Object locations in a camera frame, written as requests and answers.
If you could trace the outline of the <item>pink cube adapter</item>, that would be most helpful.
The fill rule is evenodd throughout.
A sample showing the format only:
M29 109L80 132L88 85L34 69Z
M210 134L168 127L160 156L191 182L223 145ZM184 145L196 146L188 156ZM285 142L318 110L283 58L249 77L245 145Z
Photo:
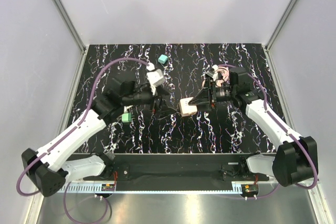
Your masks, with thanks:
M180 114L182 117L191 116L198 112L196 105L188 104L192 99L193 97L180 99L178 107L180 109Z

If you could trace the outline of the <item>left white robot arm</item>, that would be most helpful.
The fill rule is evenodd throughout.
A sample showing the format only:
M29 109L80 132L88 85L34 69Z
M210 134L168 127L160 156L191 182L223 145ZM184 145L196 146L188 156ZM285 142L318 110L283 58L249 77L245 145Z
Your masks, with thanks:
M133 77L115 76L71 126L38 150L28 148L22 153L25 174L43 196L52 196L74 180L112 177L114 155L111 152L73 161L68 158L87 139L120 117L127 107L150 105L156 115L166 110L163 97L169 93L163 88L165 78L156 71L147 73L146 77L148 82L136 87Z

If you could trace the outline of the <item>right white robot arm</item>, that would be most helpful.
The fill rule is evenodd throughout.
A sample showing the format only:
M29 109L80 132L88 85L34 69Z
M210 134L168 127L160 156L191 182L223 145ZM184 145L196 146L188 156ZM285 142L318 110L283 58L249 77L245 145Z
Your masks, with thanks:
M297 185L313 189L318 182L317 143L303 137L287 125L268 105L263 87L255 89L257 80L243 67L228 66L228 82L220 86L219 69L214 65L205 75L202 88L195 97L181 99L183 116L199 111L210 112L216 104L231 101L242 114L254 121L275 147L275 156L254 154L242 159L238 173L244 180L256 174L271 176L283 187Z

